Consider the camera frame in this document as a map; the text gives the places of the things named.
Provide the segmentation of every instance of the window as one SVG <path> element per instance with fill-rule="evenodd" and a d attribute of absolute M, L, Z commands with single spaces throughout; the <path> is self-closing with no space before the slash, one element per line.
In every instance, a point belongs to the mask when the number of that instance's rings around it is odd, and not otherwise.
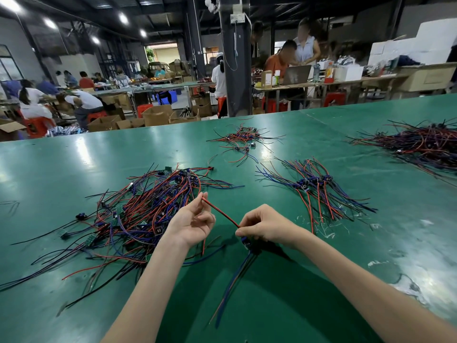
<path fill-rule="evenodd" d="M 275 51 L 273 54 L 277 54 L 277 52 L 283 47 L 284 43 L 286 43 L 285 40 L 280 40 L 278 42 L 275 42 Z"/>
<path fill-rule="evenodd" d="M 203 58 L 205 59 L 205 65 L 211 63 L 211 58 L 217 56 L 219 53 L 219 47 L 207 47 L 203 48 Z"/>
<path fill-rule="evenodd" d="M 11 56 L 8 47 L 0 45 L 0 80 L 22 80 L 24 77 L 13 57 Z"/>

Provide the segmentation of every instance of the ceiling light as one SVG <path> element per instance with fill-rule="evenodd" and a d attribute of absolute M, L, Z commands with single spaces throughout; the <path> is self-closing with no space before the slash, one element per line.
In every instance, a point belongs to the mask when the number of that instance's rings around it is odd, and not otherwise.
<path fill-rule="evenodd" d="M 44 23 L 51 29 L 57 30 L 57 24 L 50 20 L 49 18 L 44 18 Z"/>
<path fill-rule="evenodd" d="M 15 13 L 20 13 L 22 11 L 22 7 L 16 2 L 16 0 L 0 0 L 0 5 Z"/>
<path fill-rule="evenodd" d="M 129 24 L 129 20 L 127 19 L 127 17 L 125 16 L 125 14 L 119 13 L 119 19 L 120 19 L 121 23 L 123 23 L 123 24 L 125 24 L 125 25 L 128 25 L 128 24 Z"/>
<path fill-rule="evenodd" d="M 90 39 L 92 40 L 92 42 L 94 42 L 96 45 L 100 45 L 100 40 L 95 37 L 95 36 L 91 36 Z"/>

